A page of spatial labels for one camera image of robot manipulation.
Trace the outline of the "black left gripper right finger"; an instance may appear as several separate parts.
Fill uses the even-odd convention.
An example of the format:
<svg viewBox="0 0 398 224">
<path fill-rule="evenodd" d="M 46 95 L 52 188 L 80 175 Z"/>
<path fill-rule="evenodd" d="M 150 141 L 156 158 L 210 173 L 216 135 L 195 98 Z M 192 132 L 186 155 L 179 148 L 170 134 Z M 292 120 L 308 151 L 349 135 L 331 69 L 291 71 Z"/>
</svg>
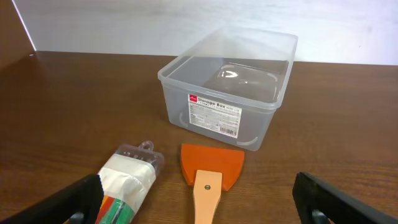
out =
<svg viewBox="0 0 398 224">
<path fill-rule="evenodd" d="M 307 172 L 296 175 L 292 195 L 302 223 L 397 224 L 396 218 Z"/>
</svg>

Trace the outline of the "clear case of coloured bits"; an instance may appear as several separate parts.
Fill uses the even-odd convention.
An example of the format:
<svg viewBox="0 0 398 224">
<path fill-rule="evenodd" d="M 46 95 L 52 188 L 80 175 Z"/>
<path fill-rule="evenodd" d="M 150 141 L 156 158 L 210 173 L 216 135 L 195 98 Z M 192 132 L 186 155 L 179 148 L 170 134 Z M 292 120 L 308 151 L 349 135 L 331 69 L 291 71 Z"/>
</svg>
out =
<svg viewBox="0 0 398 224">
<path fill-rule="evenodd" d="M 164 166 L 151 141 L 122 144 L 99 170 L 104 197 L 96 224 L 130 224 Z"/>
</svg>

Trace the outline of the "clear plastic storage box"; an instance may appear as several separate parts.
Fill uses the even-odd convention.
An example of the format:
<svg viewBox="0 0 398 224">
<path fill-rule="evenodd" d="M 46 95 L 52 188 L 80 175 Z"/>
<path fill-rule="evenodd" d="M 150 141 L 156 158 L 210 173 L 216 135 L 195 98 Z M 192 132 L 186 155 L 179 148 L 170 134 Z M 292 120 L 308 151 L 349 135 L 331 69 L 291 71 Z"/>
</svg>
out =
<svg viewBox="0 0 398 224">
<path fill-rule="evenodd" d="M 283 102 L 298 40 L 237 26 L 206 36 L 158 72 L 169 121 L 258 150 Z"/>
</svg>

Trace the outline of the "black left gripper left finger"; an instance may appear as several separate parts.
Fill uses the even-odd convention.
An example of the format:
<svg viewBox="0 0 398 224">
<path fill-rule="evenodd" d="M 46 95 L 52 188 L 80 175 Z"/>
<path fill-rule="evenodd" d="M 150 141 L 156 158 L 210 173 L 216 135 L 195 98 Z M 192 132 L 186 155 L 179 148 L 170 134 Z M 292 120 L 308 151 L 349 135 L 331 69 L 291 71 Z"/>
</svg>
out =
<svg viewBox="0 0 398 224">
<path fill-rule="evenodd" d="M 2 223 L 95 223 L 104 197 L 98 174 L 89 174 Z"/>
</svg>

